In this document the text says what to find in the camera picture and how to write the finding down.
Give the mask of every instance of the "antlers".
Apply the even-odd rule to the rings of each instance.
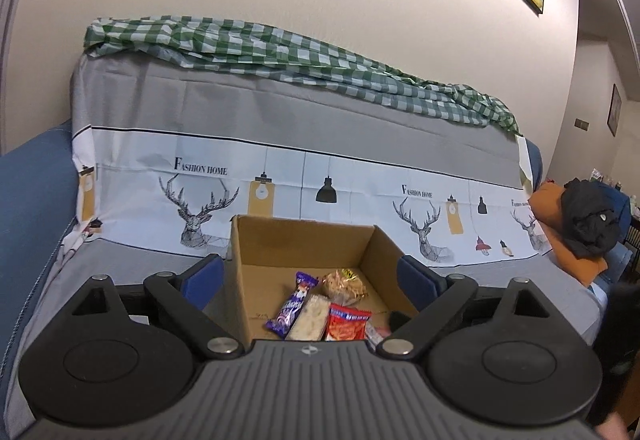
[[[529,225],[524,224],[524,222],[516,216],[515,209],[511,211],[511,217],[514,220],[516,220],[524,230],[529,229],[529,227],[531,227],[533,223],[536,221],[536,219],[533,216],[529,215],[529,218],[530,218]]]
[[[184,193],[184,187],[180,189],[180,193],[178,193],[177,196],[172,190],[172,182],[174,182],[175,178],[178,175],[179,173],[172,176],[171,179],[166,183],[166,187],[162,185],[161,178],[159,178],[158,180],[160,182],[160,188],[162,189],[162,192],[164,193],[164,195],[178,206],[178,214],[183,220],[186,220],[187,218],[192,217],[193,214],[191,214],[187,202],[185,202],[184,199],[182,198],[182,194]],[[229,190],[226,188],[225,183],[221,179],[218,179],[218,180],[220,180],[220,183],[222,184],[222,188],[225,190],[225,195],[220,199],[218,203],[216,203],[216,198],[213,195],[213,193],[211,193],[210,203],[203,206],[200,209],[200,212],[196,216],[197,219],[203,220],[203,223],[211,219],[211,215],[209,213],[212,213],[213,211],[217,211],[219,209],[224,209],[225,207],[229,207],[229,205],[231,205],[231,203],[236,199],[236,197],[238,196],[238,192],[240,191],[240,188],[236,189],[236,192],[233,195],[233,197],[229,198]]]
[[[427,211],[427,219],[424,221],[424,225],[422,226],[422,228],[419,229],[418,225],[415,223],[415,220],[411,217],[411,209],[409,209],[408,215],[404,212],[404,203],[406,201],[407,201],[407,198],[405,198],[402,201],[399,208],[396,207],[395,202],[393,202],[393,205],[394,205],[394,209],[396,210],[396,214],[400,216],[400,219],[402,221],[407,222],[409,225],[411,225],[411,230],[413,232],[418,232],[419,230],[425,230],[428,227],[431,227],[435,222],[438,221],[438,218],[440,217],[440,211],[442,210],[442,208],[438,208],[438,213],[436,214],[436,208],[433,206],[432,201],[429,200],[429,203],[431,204],[431,209],[433,209],[433,216],[431,216],[431,214],[429,214],[429,211]]]
[[[188,203],[182,199],[182,194],[184,193],[184,187],[180,189],[180,194],[178,194],[178,197],[175,196],[175,193],[171,189],[171,184],[174,182],[175,178],[179,174],[180,173],[176,173],[171,177],[171,179],[166,183],[166,188],[162,185],[161,178],[158,178],[158,181],[160,182],[160,188],[162,189],[164,196],[169,198],[169,200],[171,200],[174,204],[178,206],[178,214],[180,214],[180,217],[183,220],[186,220],[189,216],[192,216],[192,214],[189,211]]]
[[[205,215],[209,215],[208,213],[212,213],[213,211],[217,211],[219,209],[224,209],[225,207],[229,207],[229,205],[231,205],[231,203],[238,196],[238,191],[240,190],[240,188],[236,189],[236,192],[233,195],[233,197],[229,199],[229,190],[226,188],[225,183],[220,178],[218,178],[218,180],[220,180],[220,183],[222,184],[222,188],[225,190],[225,195],[222,198],[220,198],[220,201],[218,203],[216,203],[216,199],[213,193],[211,193],[211,201],[207,205],[201,208],[200,213],[198,214],[199,218],[202,218]]]

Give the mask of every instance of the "person's hand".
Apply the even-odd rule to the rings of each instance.
[[[618,413],[611,413],[607,419],[597,426],[596,432],[604,438],[604,440],[629,440],[626,432],[625,423]]]

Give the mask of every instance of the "purple snack wrapper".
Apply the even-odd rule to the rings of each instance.
[[[300,314],[309,290],[317,284],[318,280],[315,277],[305,274],[304,272],[297,272],[296,291],[291,294],[284,305],[282,305],[277,317],[275,319],[269,319],[265,323],[265,326],[284,339],[293,326],[296,317]]]

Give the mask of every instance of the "black jacket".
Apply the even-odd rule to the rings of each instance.
[[[613,207],[600,188],[574,178],[565,184],[562,205],[562,240],[576,258],[592,258],[609,252],[620,228]]]

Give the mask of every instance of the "red snack package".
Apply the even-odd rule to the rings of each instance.
[[[361,341],[371,312],[347,308],[335,303],[329,307],[325,341]]]

